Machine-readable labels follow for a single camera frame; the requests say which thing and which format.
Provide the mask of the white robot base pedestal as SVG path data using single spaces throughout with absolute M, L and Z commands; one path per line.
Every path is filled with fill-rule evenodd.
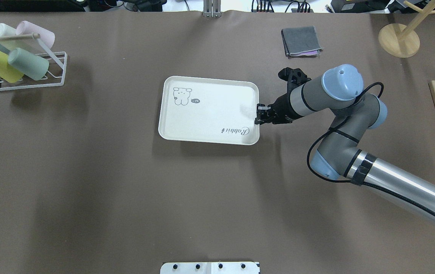
M 260 274 L 260 265 L 252 261 L 167 262 L 160 274 Z

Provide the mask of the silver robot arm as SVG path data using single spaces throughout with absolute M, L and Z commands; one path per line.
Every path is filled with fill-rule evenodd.
M 311 172 L 327 182 L 367 186 L 435 224 L 435 185 L 358 148 L 364 133 L 386 120 L 387 107 L 364 87 L 355 66 L 343 64 L 314 79 L 287 67 L 278 76 L 287 92 L 273 104 L 257 104 L 256 124 L 289 124 L 330 109 L 332 124 L 308 151 Z

